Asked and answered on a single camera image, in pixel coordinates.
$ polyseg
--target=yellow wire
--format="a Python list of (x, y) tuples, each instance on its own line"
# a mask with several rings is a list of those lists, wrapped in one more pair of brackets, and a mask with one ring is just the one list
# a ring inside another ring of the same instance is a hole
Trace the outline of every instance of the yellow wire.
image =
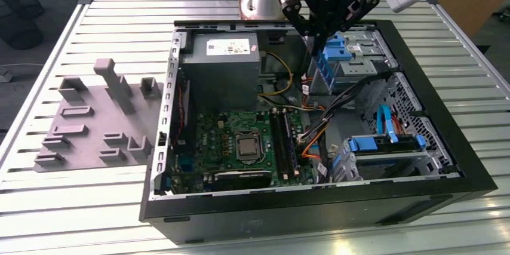
[(289, 72), (289, 84), (287, 84), (287, 87), (283, 88), (283, 90), (279, 90), (279, 91), (271, 92), (271, 93), (259, 93), (258, 94), (259, 96), (275, 96), (275, 95), (282, 94), (285, 91), (287, 91), (290, 89), (290, 87), (293, 86), (293, 72), (291, 72), (291, 70), (289, 68), (287, 63), (282, 60), (282, 58), (279, 58), (277, 56), (277, 54), (274, 54), (273, 52), (266, 52), (266, 53), (270, 54), (271, 56), (274, 56), (278, 61), (281, 61), (281, 63), (283, 64), (283, 66), (286, 67), (287, 72)]

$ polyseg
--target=red wire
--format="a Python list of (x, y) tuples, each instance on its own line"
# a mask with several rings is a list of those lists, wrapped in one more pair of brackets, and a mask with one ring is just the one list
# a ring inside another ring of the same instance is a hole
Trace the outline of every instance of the red wire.
[(183, 87), (179, 85), (179, 115), (180, 115), (180, 126), (178, 131), (178, 136), (175, 137), (174, 145), (178, 144), (178, 138), (184, 129), (184, 104), (183, 104)]

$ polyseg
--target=black ram slot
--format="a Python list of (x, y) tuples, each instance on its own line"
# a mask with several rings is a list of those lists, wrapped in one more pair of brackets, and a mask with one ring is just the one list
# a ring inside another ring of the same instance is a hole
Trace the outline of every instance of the black ram slot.
[(289, 179), (289, 166), (286, 162), (286, 145), (285, 145), (285, 129), (281, 129), (281, 115), (270, 112), (270, 125), (273, 134), (273, 149), (277, 160), (278, 177)]
[(295, 146), (294, 146), (294, 139), (293, 139), (293, 130), (291, 130), (291, 127), (290, 127), (290, 121), (289, 121), (289, 116), (287, 114), (283, 115), (283, 119), (285, 119), (285, 124), (286, 124), (286, 141), (287, 141), (287, 161), (290, 162), (290, 168), (291, 168), (291, 171), (293, 171), (293, 175), (294, 175), (294, 171), (298, 170), (298, 157), (295, 155)]

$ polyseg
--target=wire bundle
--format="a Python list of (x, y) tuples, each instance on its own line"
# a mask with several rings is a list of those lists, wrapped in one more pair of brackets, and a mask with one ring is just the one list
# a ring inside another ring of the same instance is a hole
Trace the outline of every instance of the wire bundle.
[(327, 106), (322, 113), (321, 122), (317, 124), (309, 131), (303, 133), (301, 136), (301, 139), (309, 138), (314, 133), (317, 133), (315, 137), (311, 139), (311, 142), (306, 146), (302, 156), (306, 158), (314, 157), (314, 155), (309, 155), (307, 152), (310, 150), (310, 147), (314, 145), (314, 143), (318, 141), (321, 136), (323, 135), (327, 124), (330, 123), (330, 120), (335, 114), (335, 111), (346, 105), (350, 101), (355, 99), (355, 97), (359, 95), (363, 87), (373, 81), (389, 78), (394, 74), (394, 71), (390, 70), (387, 72), (383, 72), (378, 75), (367, 76), (361, 81), (358, 81), (355, 84), (353, 84), (333, 100), (331, 104)]

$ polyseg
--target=aluminum slats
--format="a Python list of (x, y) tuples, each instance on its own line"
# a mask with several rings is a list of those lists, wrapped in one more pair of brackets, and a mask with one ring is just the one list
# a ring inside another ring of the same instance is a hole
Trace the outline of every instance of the aluminum slats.
[[(238, 17), (237, 0), (95, 0), (84, 8), (7, 151), (0, 172), (0, 253), (183, 252), (138, 221), (144, 166), (39, 174), (31, 170), (32, 160), (59, 108), (55, 88), (64, 76), (80, 76), (88, 85), (103, 84), (92, 65), (98, 57), (111, 57), (128, 83), (147, 76), (163, 79), (174, 21)], [(505, 91), (429, 3), (394, 14), (383, 1), (366, 19), (394, 21), (498, 191), (406, 226), (237, 241), (186, 252), (508, 254), (510, 101)]]

